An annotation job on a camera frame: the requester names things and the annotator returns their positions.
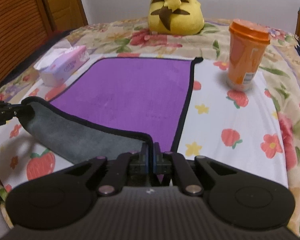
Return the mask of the purple grey microfiber towel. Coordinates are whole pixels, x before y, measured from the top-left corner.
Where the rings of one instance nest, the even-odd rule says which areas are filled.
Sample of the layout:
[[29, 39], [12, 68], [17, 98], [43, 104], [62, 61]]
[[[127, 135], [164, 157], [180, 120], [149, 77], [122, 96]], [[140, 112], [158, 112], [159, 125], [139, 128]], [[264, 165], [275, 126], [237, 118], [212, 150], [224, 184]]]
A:
[[113, 57], [95, 62], [50, 100], [22, 101], [18, 120], [43, 146], [79, 164], [148, 147], [153, 174], [154, 143], [177, 149], [194, 85], [193, 60]]

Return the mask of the wooden room door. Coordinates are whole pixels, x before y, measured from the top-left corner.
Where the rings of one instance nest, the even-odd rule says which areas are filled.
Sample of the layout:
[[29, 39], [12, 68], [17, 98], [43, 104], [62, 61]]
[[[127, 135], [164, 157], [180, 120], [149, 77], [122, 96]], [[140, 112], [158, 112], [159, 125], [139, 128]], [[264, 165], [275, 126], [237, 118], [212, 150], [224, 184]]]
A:
[[43, 0], [53, 31], [77, 29], [88, 24], [82, 0]]

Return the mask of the purple white tissue pack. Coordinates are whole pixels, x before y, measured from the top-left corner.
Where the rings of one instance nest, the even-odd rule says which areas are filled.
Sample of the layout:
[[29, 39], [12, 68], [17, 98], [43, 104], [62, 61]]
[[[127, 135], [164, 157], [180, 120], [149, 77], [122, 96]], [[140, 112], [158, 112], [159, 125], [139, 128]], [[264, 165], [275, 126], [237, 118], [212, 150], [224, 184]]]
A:
[[72, 46], [68, 41], [59, 42], [50, 48], [35, 63], [43, 83], [49, 87], [58, 87], [89, 60], [86, 46]]

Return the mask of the white fruit print cloth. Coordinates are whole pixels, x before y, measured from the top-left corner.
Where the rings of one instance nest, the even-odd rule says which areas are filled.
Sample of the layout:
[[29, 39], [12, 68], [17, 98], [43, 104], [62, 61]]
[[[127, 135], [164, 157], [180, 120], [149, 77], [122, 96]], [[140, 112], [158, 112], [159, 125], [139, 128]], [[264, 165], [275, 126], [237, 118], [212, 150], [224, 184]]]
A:
[[[46, 87], [39, 81], [27, 97], [50, 100], [95, 62], [107, 58], [113, 57], [92, 56], [60, 87]], [[226, 71], [204, 59], [194, 68], [189, 108], [177, 149], [172, 152], [188, 160], [203, 155], [287, 186], [288, 161], [274, 112], [262, 73], [256, 74], [250, 91], [238, 92], [226, 84]], [[17, 118], [0, 127], [1, 193], [72, 165], [30, 135]]]

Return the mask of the wooden slatted wardrobe door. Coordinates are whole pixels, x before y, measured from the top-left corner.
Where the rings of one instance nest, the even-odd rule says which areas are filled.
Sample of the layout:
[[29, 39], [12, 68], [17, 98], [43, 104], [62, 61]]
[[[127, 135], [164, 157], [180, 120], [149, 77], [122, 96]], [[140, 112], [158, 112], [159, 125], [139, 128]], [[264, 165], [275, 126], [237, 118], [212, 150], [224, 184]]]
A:
[[0, 83], [51, 35], [43, 0], [0, 0]]

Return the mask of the orange lidded plastic cup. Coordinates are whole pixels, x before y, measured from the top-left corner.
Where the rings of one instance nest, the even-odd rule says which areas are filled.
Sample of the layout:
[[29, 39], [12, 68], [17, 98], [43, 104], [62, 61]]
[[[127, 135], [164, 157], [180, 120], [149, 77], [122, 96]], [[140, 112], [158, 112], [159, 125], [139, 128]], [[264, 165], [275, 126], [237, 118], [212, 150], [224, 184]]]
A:
[[250, 89], [253, 78], [270, 44], [267, 28], [234, 19], [230, 26], [230, 53], [227, 82], [238, 91]]

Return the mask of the yellow Pikachu plush toy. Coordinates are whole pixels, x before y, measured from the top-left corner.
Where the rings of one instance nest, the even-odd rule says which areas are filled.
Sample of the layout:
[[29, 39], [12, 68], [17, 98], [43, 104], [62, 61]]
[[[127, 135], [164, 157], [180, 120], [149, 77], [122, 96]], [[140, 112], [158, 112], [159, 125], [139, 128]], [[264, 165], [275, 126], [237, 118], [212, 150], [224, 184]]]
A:
[[196, 35], [204, 27], [198, 0], [151, 0], [148, 12], [151, 32], [167, 35]]

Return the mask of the floral bed quilt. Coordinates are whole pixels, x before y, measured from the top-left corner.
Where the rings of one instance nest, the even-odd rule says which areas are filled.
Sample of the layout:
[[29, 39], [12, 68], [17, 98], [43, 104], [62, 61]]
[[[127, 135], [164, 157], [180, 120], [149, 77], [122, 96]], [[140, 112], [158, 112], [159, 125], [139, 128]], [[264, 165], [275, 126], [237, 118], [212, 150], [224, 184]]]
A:
[[[151, 34], [145, 18], [87, 25], [72, 31], [67, 39], [85, 45], [93, 54], [127, 53], [130, 56], [153, 53], [215, 60], [225, 67], [229, 58], [229, 20], [206, 21], [203, 30], [193, 36]], [[276, 107], [288, 161], [288, 186], [296, 207], [289, 227], [300, 237], [300, 56], [298, 40], [280, 29], [270, 28], [271, 44], [261, 70], [270, 98]]]

